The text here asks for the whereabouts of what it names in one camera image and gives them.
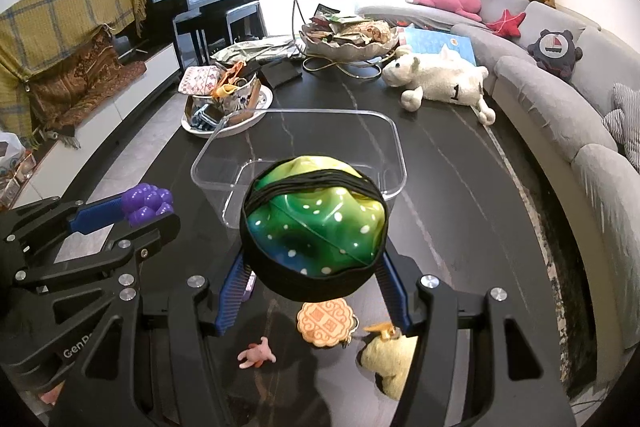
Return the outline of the person hand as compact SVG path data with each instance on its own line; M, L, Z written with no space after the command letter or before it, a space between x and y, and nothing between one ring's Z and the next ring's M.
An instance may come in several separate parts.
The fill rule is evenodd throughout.
M60 393L64 387L64 384L65 384L65 381L61 381L54 388L40 395L39 400L44 404L54 407L56 401L58 401L58 397L60 396Z

